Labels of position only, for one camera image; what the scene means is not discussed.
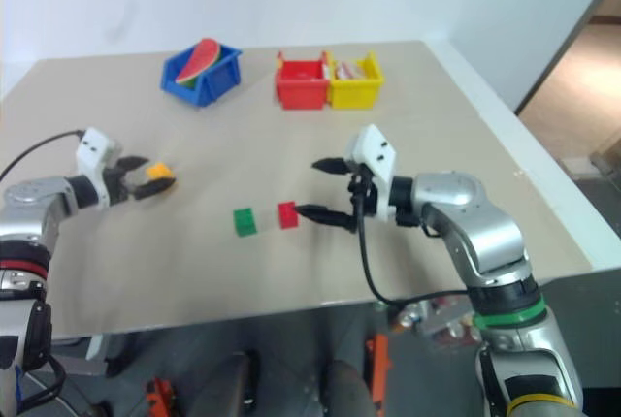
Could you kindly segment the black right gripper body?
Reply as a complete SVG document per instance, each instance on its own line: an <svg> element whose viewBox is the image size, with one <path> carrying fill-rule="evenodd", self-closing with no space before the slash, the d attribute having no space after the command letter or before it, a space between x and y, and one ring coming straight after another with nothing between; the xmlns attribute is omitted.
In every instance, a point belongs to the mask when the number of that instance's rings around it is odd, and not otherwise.
<svg viewBox="0 0 621 417"><path fill-rule="evenodd" d="M368 166L354 163L346 165L351 174L347 191L350 193L352 214L345 228L349 233L356 233L366 216L376 215L378 192L373 183L374 175Z"/></svg>

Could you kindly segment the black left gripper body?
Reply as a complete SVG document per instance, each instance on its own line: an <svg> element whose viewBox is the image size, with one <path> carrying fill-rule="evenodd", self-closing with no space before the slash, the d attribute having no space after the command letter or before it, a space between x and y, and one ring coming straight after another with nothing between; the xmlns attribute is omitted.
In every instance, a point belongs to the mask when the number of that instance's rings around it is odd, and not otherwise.
<svg viewBox="0 0 621 417"><path fill-rule="evenodd" d="M110 205L121 204L130 198L138 199L137 187L125 182L125 176L138 168L139 165L130 164L129 166L114 166L104 169L103 180L108 191Z"/></svg>

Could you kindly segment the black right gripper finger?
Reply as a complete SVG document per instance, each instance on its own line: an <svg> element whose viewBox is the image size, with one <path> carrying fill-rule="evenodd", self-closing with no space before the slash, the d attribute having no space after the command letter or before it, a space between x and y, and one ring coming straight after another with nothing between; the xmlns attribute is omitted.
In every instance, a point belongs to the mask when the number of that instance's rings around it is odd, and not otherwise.
<svg viewBox="0 0 621 417"><path fill-rule="evenodd" d="M323 173L330 175L347 175L350 168L346 161L341 157L326 157L316 160L311 166Z"/></svg>
<svg viewBox="0 0 621 417"><path fill-rule="evenodd" d="M295 207L295 211L306 219L327 226L350 227L351 216L347 213L330 210L325 206L304 204Z"/></svg>

